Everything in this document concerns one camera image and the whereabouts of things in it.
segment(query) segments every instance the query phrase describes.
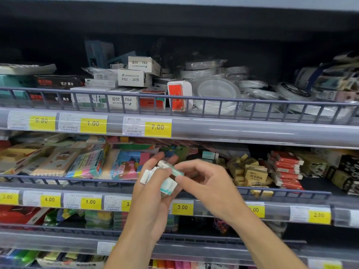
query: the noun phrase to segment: yellow price tag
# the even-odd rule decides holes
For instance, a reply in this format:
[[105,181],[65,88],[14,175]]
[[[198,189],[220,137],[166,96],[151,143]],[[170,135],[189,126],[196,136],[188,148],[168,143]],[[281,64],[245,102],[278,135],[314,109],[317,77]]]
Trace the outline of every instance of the yellow price tag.
[[145,122],[145,137],[172,137],[172,123]]
[[340,265],[340,264],[324,263],[324,264],[323,264],[323,268],[324,268],[324,269],[343,269],[343,266]]
[[55,131],[56,117],[53,116],[30,116],[30,130]]
[[101,198],[82,197],[80,208],[93,209],[96,211],[101,210]]
[[18,205],[18,193],[0,193],[0,204],[2,205]]
[[248,207],[257,215],[259,218],[265,218],[265,206],[261,205],[248,205]]
[[330,225],[332,216],[330,212],[309,211],[308,223]]
[[193,203],[173,203],[172,214],[193,216]]
[[107,119],[81,118],[80,132],[106,134]]
[[61,208],[61,196],[60,195],[40,196],[40,207]]
[[129,212],[131,208],[131,200],[122,200],[121,211]]

